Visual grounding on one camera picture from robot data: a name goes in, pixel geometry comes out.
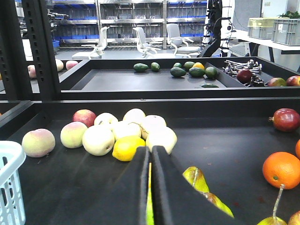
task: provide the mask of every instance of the office chair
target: office chair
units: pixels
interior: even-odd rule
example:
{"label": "office chair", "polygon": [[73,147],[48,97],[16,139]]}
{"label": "office chair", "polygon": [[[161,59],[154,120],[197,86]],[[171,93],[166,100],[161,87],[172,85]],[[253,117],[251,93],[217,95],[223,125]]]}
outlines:
{"label": "office chair", "polygon": [[142,57],[145,58],[168,58],[172,59],[175,58],[176,51],[174,53],[158,53],[158,50],[161,50],[160,48],[154,48],[151,46],[151,44],[158,43],[158,42],[146,42],[146,35],[142,27],[134,27],[133,28],[136,32],[137,42],[136,47],[139,52],[142,53]]}
{"label": "office chair", "polygon": [[197,56],[201,52],[201,47],[199,46],[188,46],[188,42],[194,42],[188,37],[181,37],[179,32],[179,26],[175,23],[167,24],[167,43],[171,45],[176,52],[176,55],[187,54],[189,56]]}
{"label": "office chair", "polygon": [[99,43],[97,45],[81,45],[81,46],[89,46],[93,47],[93,51],[91,52],[78,52],[72,55],[72,59],[81,60],[81,59],[101,59],[104,54],[104,49],[107,47],[107,30],[109,27],[102,27],[100,29],[100,38]]}

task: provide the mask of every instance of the white basket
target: white basket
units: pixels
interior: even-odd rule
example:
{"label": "white basket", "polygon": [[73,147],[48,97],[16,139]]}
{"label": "white basket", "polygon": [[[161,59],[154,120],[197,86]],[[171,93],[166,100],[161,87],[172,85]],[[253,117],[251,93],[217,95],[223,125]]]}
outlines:
{"label": "white basket", "polygon": [[26,154],[20,144],[0,141],[0,225],[24,225],[25,210],[18,168]]}

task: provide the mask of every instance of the green plant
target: green plant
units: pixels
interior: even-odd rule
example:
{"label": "green plant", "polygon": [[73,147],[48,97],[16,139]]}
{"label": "green plant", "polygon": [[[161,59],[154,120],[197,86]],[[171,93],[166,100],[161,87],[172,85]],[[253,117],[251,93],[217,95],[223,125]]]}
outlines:
{"label": "green plant", "polygon": [[296,11],[294,13],[291,11],[287,11],[286,14],[279,15],[279,17],[288,17],[290,19],[300,19],[300,15],[299,15],[298,11]]}

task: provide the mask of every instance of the avocado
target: avocado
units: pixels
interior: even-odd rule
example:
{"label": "avocado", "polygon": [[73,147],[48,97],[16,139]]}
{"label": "avocado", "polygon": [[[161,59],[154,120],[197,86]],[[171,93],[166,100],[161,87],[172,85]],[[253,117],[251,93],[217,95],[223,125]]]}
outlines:
{"label": "avocado", "polygon": [[181,77],[181,76],[184,76],[186,74],[186,71],[184,69],[179,68],[179,67],[173,67],[170,70],[170,73],[172,74],[172,76]]}
{"label": "avocado", "polygon": [[190,68],[193,67],[194,64],[195,64],[194,62],[187,61],[187,62],[183,65],[183,67],[185,68],[186,71],[188,71]]}
{"label": "avocado", "polygon": [[207,67],[205,69],[205,75],[208,78],[216,78],[216,76],[218,75],[217,69],[214,67]]}
{"label": "avocado", "polygon": [[217,86],[213,83],[205,83],[205,84],[202,84],[201,87],[203,87],[203,88],[218,88],[219,86]]}
{"label": "avocado", "polygon": [[136,63],[133,66],[133,69],[135,69],[136,72],[145,72],[148,69],[148,65],[143,64],[143,63]]}
{"label": "avocado", "polygon": [[157,62],[151,63],[151,70],[152,70],[153,72],[158,72],[159,69],[160,69],[160,65],[159,65]]}
{"label": "avocado", "polygon": [[192,67],[188,72],[192,77],[203,77],[205,74],[205,70],[198,67]]}
{"label": "avocado", "polygon": [[182,65],[181,65],[180,62],[176,62],[176,63],[173,65],[173,67],[179,67],[179,68],[182,68]]}

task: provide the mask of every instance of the white table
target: white table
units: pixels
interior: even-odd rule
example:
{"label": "white table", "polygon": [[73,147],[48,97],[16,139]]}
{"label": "white table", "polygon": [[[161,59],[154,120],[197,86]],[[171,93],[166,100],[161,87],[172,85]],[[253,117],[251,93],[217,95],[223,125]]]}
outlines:
{"label": "white table", "polygon": [[269,47],[270,61],[274,62],[273,48],[281,50],[282,55],[286,54],[300,54],[300,46],[288,46],[271,41],[271,39],[258,39],[248,37],[248,32],[243,30],[237,30],[232,34],[232,37],[239,41],[249,42],[249,48],[251,56],[257,56],[259,45]]}

